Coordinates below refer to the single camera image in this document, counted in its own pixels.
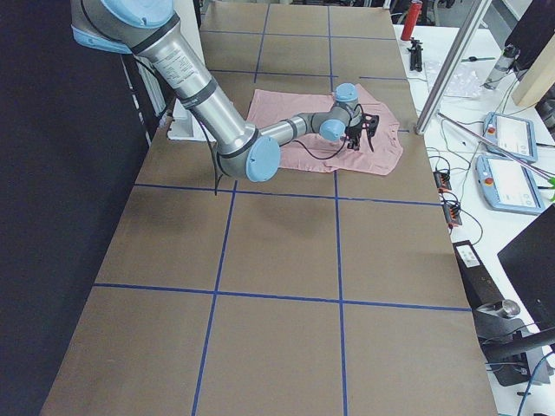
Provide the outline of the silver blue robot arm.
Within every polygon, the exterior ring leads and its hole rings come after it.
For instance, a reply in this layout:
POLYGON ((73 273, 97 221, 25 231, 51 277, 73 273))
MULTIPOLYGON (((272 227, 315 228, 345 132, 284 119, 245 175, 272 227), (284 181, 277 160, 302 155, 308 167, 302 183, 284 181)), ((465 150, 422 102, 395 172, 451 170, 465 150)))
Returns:
POLYGON ((258 129, 246 121, 194 52, 180 29, 171 1, 74 1, 72 30, 82 46, 147 59, 216 140, 216 172, 265 182, 277 172, 281 147, 317 133, 329 141, 352 140, 362 131, 363 113, 354 85, 337 87, 323 113, 300 113, 258 129))

